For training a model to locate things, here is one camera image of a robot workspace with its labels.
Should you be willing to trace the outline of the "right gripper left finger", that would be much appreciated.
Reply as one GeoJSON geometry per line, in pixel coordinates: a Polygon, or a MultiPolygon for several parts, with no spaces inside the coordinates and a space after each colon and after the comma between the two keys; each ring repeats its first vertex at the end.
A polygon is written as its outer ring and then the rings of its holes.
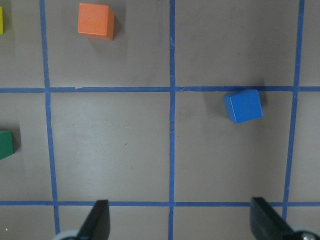
{"type": "Polygon", "coordinates": [[[76,235],[77,240],[107,240],[110,236],[108,200],[97,200],[76,235]]]}

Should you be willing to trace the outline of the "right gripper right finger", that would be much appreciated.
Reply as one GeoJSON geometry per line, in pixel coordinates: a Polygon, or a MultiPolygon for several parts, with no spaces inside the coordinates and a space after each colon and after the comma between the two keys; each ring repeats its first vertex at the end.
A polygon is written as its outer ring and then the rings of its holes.
{"type": "Polygon", "coordinates": [[[263,197],[252,197],[249,211],[250,231],[256,240],[318,240],[306,229],[293,229],[263,197]]]}

